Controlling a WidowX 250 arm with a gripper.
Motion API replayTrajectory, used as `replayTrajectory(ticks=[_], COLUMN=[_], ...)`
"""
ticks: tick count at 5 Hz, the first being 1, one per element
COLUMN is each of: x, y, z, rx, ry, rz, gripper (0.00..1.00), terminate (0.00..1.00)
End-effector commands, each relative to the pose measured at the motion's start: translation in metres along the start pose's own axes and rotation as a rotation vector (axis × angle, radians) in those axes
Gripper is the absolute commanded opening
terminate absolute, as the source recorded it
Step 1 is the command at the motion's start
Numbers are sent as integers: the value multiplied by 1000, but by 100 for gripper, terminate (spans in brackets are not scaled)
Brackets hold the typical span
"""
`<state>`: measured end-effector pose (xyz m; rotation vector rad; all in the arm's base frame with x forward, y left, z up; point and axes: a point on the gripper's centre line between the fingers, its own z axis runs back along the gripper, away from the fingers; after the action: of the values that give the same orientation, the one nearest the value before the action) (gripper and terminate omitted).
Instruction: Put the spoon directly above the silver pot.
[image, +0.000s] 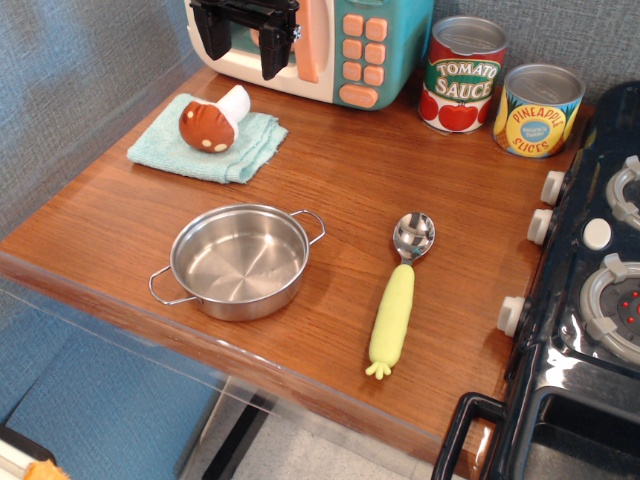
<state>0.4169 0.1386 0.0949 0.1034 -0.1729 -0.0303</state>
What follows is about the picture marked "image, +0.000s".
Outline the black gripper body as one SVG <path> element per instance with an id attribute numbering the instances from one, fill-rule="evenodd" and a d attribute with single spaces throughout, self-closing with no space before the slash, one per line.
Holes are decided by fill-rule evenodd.
<path id="1" fill-rule="evenodd" d="M 230 22 L 250 28 L 296 25 L 298 1 L 191 1 L 194 17 L 215 22 Z"/>

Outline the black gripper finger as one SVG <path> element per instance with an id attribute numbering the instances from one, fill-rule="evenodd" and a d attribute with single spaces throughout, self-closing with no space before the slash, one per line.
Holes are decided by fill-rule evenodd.
<path id="1" fill-rule="evenodd" d="M 259 29 L 262 78 L 272 80 L 288 65 L 293 44 L 298 40 L 298 25 L 272 26 Z"/>
<path id="2" fill-rule="evenodd" d="M 231 22 L 218 7 L 193 6 L 194 19 L 205 52 L 219 60 L 232 46 Z"/>

